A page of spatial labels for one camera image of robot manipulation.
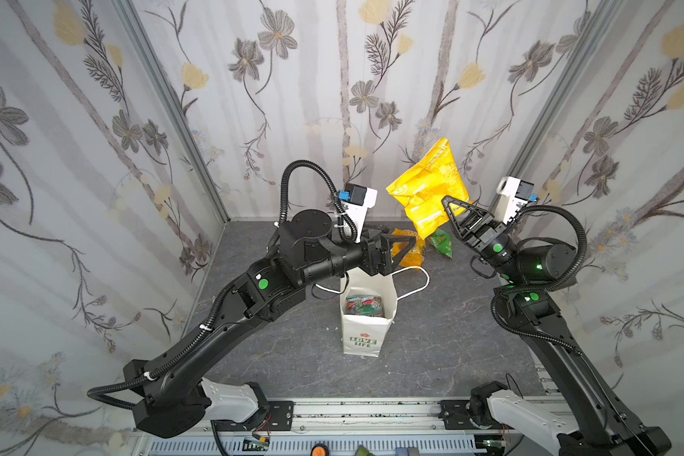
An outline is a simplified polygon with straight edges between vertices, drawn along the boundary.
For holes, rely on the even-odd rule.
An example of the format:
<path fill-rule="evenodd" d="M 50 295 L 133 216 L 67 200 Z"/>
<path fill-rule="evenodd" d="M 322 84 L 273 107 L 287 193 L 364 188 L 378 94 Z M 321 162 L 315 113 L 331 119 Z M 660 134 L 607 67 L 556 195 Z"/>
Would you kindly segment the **white paper bag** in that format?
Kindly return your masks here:
<path fill-rule="evenodd" d="M 399 294 L 394 279 L 404 273 L 416 273 L 424 280 L 423 284 L 411 291 Z M 374 275 L 371 277 L 359 268 L 355 268 L 340 279 L 336 288 L 328 288 L 317 284 L 312 291 L 320 291 L 323 298 L 337 301 L 341 318 L 341 341 L 344 355 L 378 357 L 382 352 L 386 336 L 391 330 L 401 302 L 426 290 L 431 283 L 429 273 L 421 266 L 408 266 L 390 275 Z M 344 305 L 348 296 L 355 295 L 381 296 L 384 303 L 385 317 L 356 317 L 345 315 Z"/>

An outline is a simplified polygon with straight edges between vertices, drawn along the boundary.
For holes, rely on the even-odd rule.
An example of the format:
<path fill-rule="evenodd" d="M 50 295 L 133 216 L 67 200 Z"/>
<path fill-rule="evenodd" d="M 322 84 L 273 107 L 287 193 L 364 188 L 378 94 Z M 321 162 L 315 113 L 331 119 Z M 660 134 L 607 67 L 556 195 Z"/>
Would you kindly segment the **red green snack bag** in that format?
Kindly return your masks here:
<path fill-rule="evenodd" d="M 373 294 L 356 294 L 348 296 L 344 305 L 345 315 L 356 317 L 385 317 L 384 303 L 381 296 Z"/>

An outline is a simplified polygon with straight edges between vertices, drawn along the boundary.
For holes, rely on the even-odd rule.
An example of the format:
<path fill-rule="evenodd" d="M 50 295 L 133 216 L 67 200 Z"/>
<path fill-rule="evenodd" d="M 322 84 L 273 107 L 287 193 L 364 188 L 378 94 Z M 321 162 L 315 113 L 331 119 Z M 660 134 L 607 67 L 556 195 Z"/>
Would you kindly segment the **large yellow snack bag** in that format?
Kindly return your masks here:
<path fill-rule="evenodd" d="M 441 138 L 416 165 L 389 184 L 386 191 L 404 206 L 421 239 L 448 222 L 442 203 L 444 197 L 469 202 L 469 192 L 446 138 Z"/>

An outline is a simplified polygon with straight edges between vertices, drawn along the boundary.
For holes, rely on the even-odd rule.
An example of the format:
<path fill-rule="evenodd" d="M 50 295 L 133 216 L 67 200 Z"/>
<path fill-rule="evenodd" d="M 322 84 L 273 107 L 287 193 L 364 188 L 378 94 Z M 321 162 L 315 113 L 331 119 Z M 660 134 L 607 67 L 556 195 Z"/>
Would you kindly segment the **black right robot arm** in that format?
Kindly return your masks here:
<path fill-rule="evenodd" d="M 484 389 L 484 418 L 505 424 L 553 455 L 664 455 L 672 442 L 648 427 L 609 387 L 567 326 L 552 293 L 576 280 L 587 252 L 583 225 L 566 209 L 525 205 L 508 223 L 452 196 L 442 199 L 456 238 L 491 266 L 505 284 L 490 302 L 494 321 L 537 355 L 572 412 L 558 418 L 497 382 Z M 573 228 L 576 245 L 539 237 L 515 241 L 511 230 L 527 216 L 550 213 Z"/>

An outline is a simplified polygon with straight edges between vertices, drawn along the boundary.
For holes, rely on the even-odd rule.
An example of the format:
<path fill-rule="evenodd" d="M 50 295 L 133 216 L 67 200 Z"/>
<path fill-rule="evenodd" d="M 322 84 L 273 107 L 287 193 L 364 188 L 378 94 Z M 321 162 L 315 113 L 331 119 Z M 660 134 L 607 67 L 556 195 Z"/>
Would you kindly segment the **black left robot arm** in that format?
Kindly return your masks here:
<path fill-rule="evenodd" d="M 315 209 L 288 215 L 289 184 L 299 168 L 321 176 L 336 209 L 333 217 Z M 412 236 L 357 227 L 331 177 L 312 161 L 290 163 L 279 194 L 279 220 L 266 255 L 218 292 L 205 320 L 180 342 L 152 360 L 131 360 L 123 368 L 122 382 L 91 388 L 88 398 L 130 410 L 137 429 L 161 438 L 185 433 L 208 412 L 231 412 L 235 399 L 252 405 L 233 421 L 261 424 L 268 403 L 258 384 L 224 389 L 205 382 L 205 374 L 241 341 L 302 303 L 309 287 L 345 277 L 355 268 L 370 277 L 388 276 L 414 247 Z"/>

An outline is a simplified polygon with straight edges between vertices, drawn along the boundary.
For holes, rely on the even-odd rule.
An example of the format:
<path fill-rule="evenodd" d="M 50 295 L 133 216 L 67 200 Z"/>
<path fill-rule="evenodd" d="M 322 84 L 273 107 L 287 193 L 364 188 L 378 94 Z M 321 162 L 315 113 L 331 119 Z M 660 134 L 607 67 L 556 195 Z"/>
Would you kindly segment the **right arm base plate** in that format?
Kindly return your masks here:
<path fill-rule="evenodd" d="M 477 423 L 470 414 L 468 400 L 442 400 L 438 418 L 447 431 L 488 431 L 490 426 Z"/>

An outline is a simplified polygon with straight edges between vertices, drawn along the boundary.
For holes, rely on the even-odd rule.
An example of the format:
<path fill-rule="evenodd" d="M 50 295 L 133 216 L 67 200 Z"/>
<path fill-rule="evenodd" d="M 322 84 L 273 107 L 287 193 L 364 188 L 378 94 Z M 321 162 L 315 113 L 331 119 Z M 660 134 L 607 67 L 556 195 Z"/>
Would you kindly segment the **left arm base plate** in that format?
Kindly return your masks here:
<path fill-rule="evenodd" d="M 212 420 L 216 431 L 252 431 L 255 433 L 290 431 L 294 419 L 295 403 L 293 401 L 271 401 L 262 405 L 245 422 L 235 423 L 230 420 Z"/>

